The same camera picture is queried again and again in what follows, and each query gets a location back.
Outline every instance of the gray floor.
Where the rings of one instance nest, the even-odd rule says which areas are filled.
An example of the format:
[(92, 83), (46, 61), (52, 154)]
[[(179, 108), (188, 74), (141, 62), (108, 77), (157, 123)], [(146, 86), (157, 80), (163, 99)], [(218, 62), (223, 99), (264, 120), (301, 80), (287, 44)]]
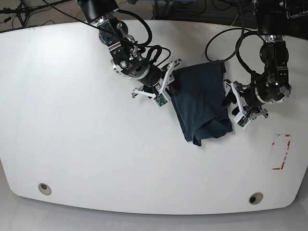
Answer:
[[(49, 3), (55, 2), (58, 0), (47, 0)], [(128, 10), (131, 12), (134, 12), (138, 14), (143, 19), (151, 19), (153, 17), (153, 7), (154, 2), (152, 0), (140, 0), (137, 2), (136, 5), (130, 5), (127, 3), (127, 0), (116, 0), (119, 2), (119, 8), (123, 10)], [(200, 13), (204, 7), (205, 7), (205, 1), (206, 1), (206, 11), (201, 15), (194, 15)], [(41, 0), (24, 0), (24, 2), (28, 6), (40, 6), (44, 5), (44, 3)], [(11, 8), (15, 9), (18, 4), (20, 3), (19, 0), (1, 0), (0, 1), (0, 9)], [(167, 20), (184, 20), (184, 21), (195, 21), (195, 22), (208, 22), (208, 23), (218, 23), (218, 24), (225, 24), (230, 25), (234, 18), (237, 15), (237, 7), (231, 7), (230, 9), (226, 11), (217, 11), (214, 9), (212, 5), (212, 0), (197, 0), (196, 2), (193, 2), (192, 4), (189, 4), (187, 6), (179, 5), (176, 2), (172, 2), (172, 8), (168, 14), (168, 17), (165, 19)], [(226, 4), (223, 2), (219, 2), (215, 0), (215, 4), (219, 8), (226, 7)], [(69, 2), (65, 2), (62, 4), (57, 5), (57, 8), (65, 11), (66, 13), (70, 15), (75, 15), (76, 12), (79, 10), (78, 4), (76, 1), (72, 0)], [(252, 10), (252, 5), (245, 8), (245, 10)], [(3, 22), (3, 20), (11, 15), (7, 14), (0, 14), (0, 22)], [(116, 16), (119, 19), (132, 19), (130, 16), (118, 14), (116, 13)], [(79, 19), (83, 20), (83, 16), (80, 13), (77, 16)], [(40, 13), (33, 14), (30, 19), (28, 20), (27, 26), (40, 26), (43, 23), (47, 22), (48, 20), (54, 21), (56, 24), (58, 23), (70, 23), (73, 22), (73, 20), (59, 12), (57, 12), (54, 9), (50, 9), (48, 11), (42, 11)], [(240, 20), (237, 20), (235, 22), (235, 26), (240, 25)], [(255, 17), (253, 15), (246, 15), (245, 16), (245, 24), (246, 27), (253, 28), (255, 25)], [(17, 18), (15, 18), (13, 22), (13, 27), (17, 28), (20, 27), (20, 22)], [(12, 20), (8, 21), (7, 23), (0, 24), (0, 31), (11, 29), (12, 28)]]

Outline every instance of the dark cloth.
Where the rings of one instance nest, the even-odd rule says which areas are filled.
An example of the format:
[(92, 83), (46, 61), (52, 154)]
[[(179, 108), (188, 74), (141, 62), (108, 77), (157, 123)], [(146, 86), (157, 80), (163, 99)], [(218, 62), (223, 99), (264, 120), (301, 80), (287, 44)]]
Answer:
[(206, 63), (178, 69), (170, 86), (171, 100), (187, 141), (219, 138), (232, 131), (225, 98), (224, 64)]

